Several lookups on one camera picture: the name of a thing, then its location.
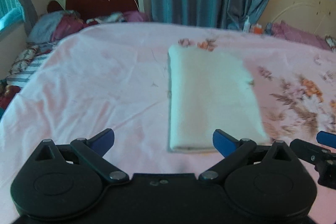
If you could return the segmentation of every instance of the patterned pillow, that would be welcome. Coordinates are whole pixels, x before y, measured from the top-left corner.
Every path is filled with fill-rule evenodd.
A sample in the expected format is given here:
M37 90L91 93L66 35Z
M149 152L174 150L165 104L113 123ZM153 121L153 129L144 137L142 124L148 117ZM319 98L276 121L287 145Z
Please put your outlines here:
M27 48L19 56L14 60L11 70L9 71L10 75L19 73L27 68L29 63L35 57L36 52L38 51L39 46L34 45L32 47Z

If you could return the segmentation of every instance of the cream headboard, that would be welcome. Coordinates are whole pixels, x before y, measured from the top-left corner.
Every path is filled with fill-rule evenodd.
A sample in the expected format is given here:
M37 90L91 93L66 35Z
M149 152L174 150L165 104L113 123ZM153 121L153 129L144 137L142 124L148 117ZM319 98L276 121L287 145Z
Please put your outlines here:
M321 37L336 37L336 0L270 0L258 23L281 22Z

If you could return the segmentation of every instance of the folded white cloth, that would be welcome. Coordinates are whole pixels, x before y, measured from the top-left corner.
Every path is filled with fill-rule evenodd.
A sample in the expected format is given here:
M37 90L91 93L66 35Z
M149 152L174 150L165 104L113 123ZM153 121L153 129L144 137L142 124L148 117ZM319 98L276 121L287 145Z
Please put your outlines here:
M170 148L214 150L212 134L221 129L236 139L268 140L263 130L253 78L243 61L220 51L173 45Z

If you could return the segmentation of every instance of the orange flower print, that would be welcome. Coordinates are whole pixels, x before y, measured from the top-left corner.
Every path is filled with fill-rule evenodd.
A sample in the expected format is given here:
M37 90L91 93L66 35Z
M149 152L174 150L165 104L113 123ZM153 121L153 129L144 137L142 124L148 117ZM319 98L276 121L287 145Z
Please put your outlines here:
M323 100L323 93L321 92L321 90L317 87L317 85L311 81L311 80L307 80L307 79L303 79L302 80L302 85L306 87L304 93L308 96L311 97L314 94L319 98L320 103L322 103Z
M212 52L217 47L214 42L213 39L206 39L202 43L197 43L197 47Z
M336 115L336 101L335 100L330 101L330 107L331 107L333 113Z

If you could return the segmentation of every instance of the red cloth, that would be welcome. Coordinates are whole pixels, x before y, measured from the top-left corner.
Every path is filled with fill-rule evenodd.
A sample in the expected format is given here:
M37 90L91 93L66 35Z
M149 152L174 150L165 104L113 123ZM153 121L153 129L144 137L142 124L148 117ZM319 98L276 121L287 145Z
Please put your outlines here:
M16 85L6 86L6 92L0 96L0 107L5 110L9 103L13 100L16 93L19 93L21 88Z
M85 27L88 27L88 25L75 15L64 15L51 36L51 42L61 40L70 34L79 32Z

